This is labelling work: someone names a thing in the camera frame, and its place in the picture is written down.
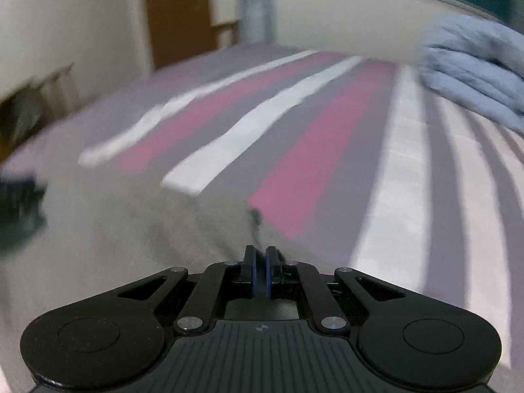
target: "light blue blanket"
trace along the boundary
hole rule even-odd
[[[446,16],[424,39],[419,73],[445,98],[524,135],[524,35]]]

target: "bed sheet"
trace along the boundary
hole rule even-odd
[[[351,266],[484,317],[503,344],[491,385],[509,393],[524,391],[523,163],[521,137],[423,88],[412,67],[237,46],[97,102],[2,173],[52,184],[103,170],[146,178],[151,193],[233,196],[260,211],[269,240],[325,270]]]

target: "bed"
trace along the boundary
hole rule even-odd
[[[47,226],[1,254],[0,365],[27,391],[18,340],[34,317],[254,243],[481,315],[503,344],[491,385],[522,391],[523,163],[520,136],[408,65],[259,44],[165,68],[3,166],[49,189]]]

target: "door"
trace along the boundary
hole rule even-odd
[[[216,49],[209,0],[146,0],[155,67]]]

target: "metal screw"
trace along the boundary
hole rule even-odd
[[[338,316],[324,317],[320,323],[326,329],[341,329],[346,326],[346,321]]]
[[[185,316],[181,317],[177,321],[177,325],[184,329],[184,330],[190,330],[190,329],[198,329],[203,325],[202,319],[200,317],[196,316]]]

